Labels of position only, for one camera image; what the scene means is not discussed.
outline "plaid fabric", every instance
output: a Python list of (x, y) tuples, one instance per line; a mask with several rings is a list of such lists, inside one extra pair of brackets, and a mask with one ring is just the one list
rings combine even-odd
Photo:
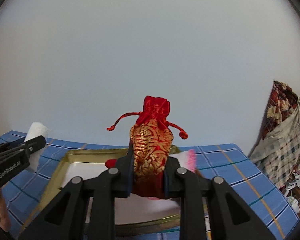
[[(0, 143), (14, 141), (25, 135), (10, 131), (0, 137)], [(23, 171), (2, 189), (12, 223), (10, 232), (13, 236), (17, 237), (25, 225), (30, 223), (29, 218), (33, 219), (37, 214), (36, 206), (63, 155), (68, 150), (83, 148), (112, 149), (118, 146), (83, 144), (48, 138), (37, 172), (33, 174)], [(276, 239), (284, 239), (298, 221), (298, 217), (280, 191), (247, 159), (237, 145), (180, 147), (181, 151), (189, 149), (193, 149), (197, 154), (196, 166), (204, 177), (212, 179), (215, 176), (222, 176), (261, 218)], [(207, 234), (210, 239), (209, 218), (206, 205), (204, 206)], [(179, 228), (155, 234), (117, 237), (117, 240), (177, 239)]]
[(300, 97), (293, 113), (269, 132), (253, 150), (250, 160), (281, 188), (300, 162)]
[(292, 114), (297, 107), (297, 101), (298, 96), (291, 87), (282, 82), (273, 82), (267, 107), (266, 124), (261, 132), (262, 139)]

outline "human hand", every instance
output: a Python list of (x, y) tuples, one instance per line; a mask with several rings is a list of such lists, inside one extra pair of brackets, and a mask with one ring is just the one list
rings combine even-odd
[(8, 232), (11, 227), (11, 222), (10, 222), (10, 218), (8, 216), (6, 202), (3, 198), (1, 190), (0, 190), (0, 227), (5, 232)]

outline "red drawstring pouch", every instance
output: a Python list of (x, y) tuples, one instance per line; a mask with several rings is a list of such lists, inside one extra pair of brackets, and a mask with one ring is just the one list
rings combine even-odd
[[(130, 140), (134, 154), (134, 179), (133, 193), (149, 197), (160, 197), (162, 192), (163, 171), (173, 134), (168, 126), (180, 130), (179, 136), (187, 139), (187, 133), (179, 126), (166, 120), (170, 113), (170, 102), (165, 98), (146, 96), (143, 103), (143, 111), (138, 113), (126, 113), (108, 131), (114, 130), (117, 123), (124, 117), (138, 115), (136, 124), (130, 129)], [(116, 160), (108, 160), (107, 168), (112, 168)]]

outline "white wall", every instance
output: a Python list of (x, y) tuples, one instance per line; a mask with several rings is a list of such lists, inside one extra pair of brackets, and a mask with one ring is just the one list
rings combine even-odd
[(273, 79), (300, 93), (300, 20), (287, 0), (7, 0), (0, 134), (127, 145), (146, 95), (167, 98), (179, 146), (255, 143)]

